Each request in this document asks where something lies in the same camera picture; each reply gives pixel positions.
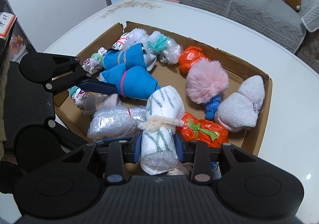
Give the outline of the small teal-tied patterned bundle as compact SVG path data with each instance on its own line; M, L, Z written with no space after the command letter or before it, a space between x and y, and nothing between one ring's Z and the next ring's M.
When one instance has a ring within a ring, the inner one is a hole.
M73 100L73 102L80 108L83 109L89 93L86 91L81 90L79 87L74 86L68 89L69 97Z

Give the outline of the floral sock green tie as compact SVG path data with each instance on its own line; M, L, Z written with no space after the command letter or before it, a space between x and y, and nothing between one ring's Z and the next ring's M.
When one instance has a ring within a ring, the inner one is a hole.
M104 69L104 56L107 50L101 47L96 53L92 54L91 57L87 58L82 65L82 68L90 74L95 74Z

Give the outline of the grey sock blue bow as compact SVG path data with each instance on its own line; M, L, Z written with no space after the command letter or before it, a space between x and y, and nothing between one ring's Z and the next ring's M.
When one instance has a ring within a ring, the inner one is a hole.
M193 170L193 163L186 162L186 163L181 163L179 162L176 167L170 171L168 171L167 175L185 175L190 177L192 170ZM219 168L219 163L218 162L211 162L210 163L212 174L213 174L213 179L218 180L222 177L220 168Z

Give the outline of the large orange plastic bundle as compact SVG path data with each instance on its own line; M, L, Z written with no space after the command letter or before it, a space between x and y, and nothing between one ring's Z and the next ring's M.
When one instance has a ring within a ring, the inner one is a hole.
M220 148L223 143L228 143L228 130L223 126L206 119L198 119L186 112L182 118L184 125L176 127L187 141L199 140L208 147Z

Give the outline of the blue sock purple band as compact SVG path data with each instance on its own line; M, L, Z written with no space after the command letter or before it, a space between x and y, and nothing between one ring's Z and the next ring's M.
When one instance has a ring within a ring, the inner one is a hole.
M99 74L99 80L116 86L116 93L125 98L147 100L161 86L142 66L119 64Z

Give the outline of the blue grey sock bundle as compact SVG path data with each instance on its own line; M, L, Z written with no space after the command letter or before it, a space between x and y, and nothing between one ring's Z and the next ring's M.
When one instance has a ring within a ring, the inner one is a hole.
M103 58L103 67L109 70L119 64L126 64L128 68L141 66L150 72L157 60L157 56L147 52L142 43L136 43L127 50L110 48Z

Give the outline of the striped white sock bundle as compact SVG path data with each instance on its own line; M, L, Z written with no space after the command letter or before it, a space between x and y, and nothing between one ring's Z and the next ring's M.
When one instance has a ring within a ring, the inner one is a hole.
M156 90L147 100L142 130L140 165L149 175L168 172L178 164L174 143L177 127L184 126L184 104L173 86Z

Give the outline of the white grey sock bundle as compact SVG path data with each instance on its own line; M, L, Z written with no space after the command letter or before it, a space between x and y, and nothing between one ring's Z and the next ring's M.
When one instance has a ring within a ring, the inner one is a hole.
M265 90L259 75L249 77L218 106L214 121L229 132L250 130L256 126Z

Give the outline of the white fuzzy red-tied bundle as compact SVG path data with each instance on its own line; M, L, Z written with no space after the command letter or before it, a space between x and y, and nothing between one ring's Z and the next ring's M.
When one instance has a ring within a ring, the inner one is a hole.
M137 43L147 44L149 35L144 29L135 28L130 32L122 34L122 36L112 45L115 50L125 51Z

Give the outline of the pink fluffy pompom bundle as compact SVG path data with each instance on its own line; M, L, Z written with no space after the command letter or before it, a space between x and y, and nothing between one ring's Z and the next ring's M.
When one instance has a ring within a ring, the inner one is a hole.
M192 65L187 74L186 94L192 102L204 106L207 120L214 119L222 93L228 87L228 73L217 60L202 58Z

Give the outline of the bubble wrap teal tie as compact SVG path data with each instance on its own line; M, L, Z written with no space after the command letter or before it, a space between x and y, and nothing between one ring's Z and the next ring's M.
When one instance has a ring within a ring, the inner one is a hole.
M161 63L174 65L178 63L179 57L184 49L173 38L169 38L159 31L153 31L147 40L147 48L156 56Z

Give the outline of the small orange plastic bundle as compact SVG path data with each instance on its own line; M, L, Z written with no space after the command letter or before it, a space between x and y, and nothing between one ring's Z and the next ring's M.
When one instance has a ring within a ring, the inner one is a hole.
M189 46L178 59L179 71L183 74L188 74L191 67L200 61L202 58L207 57L203 54L202 49L197 46Z

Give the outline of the lilac sock cream tie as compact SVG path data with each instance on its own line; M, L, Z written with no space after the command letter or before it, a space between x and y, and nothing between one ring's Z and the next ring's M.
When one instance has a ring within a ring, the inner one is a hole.
M83 114L92 116L102 107L121 105L118 94L89 94L83 106Z

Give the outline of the clear bubble wrap bundle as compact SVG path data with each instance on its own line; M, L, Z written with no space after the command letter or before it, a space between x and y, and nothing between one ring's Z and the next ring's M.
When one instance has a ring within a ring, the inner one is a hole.
M138 124L145 121L145 113L145 106L102 107L93 115L87 137L94 141L132 137L139 132Z

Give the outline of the shallow cardboard box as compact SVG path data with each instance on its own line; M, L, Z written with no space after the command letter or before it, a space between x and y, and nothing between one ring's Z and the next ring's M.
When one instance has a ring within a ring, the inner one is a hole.
M134 28L142 28L147 33L155 30L154 27L134 23L128 21L125 25L116 23L107 28L100 36L87 45L80 45L80 35L78 33L68 33L55 44L53 44L48 52L52 54L61 54L68 56L78 56L81 61L90 57L100 47L109 48L124 32L133 30ZM251 130L241 130L237 133L228 135L229 141L241 147L241 149L258 155L262 140L265 134L268 115L270 110L271 94L273 82L267 73L263 72L247 61L231 55L221 49L211 47L207 44L198 42L194 39L184 37L174 32L160 30L161 33L172 37L183 47L198 46L202 49L204 55L211 60L218 60L229 76L229 88L223 92L222 98L225 99L238 90L240 84L249 77L259 75L262 77L265 89L265 99L258 114L256 127ZM160 86L171 85L179 92L185 106L185 110L193 116L202 119L204 117L204 109L201 105L192 102L185 93L187 79L185 74L179 71L177 65L164 65L156 62L151 72L152 76L159 82ZM60 93L54 97L55 113L61 121L81 138L87 138L88 128L91 117L85 116L83 112L74 104L69 97L67 91Z

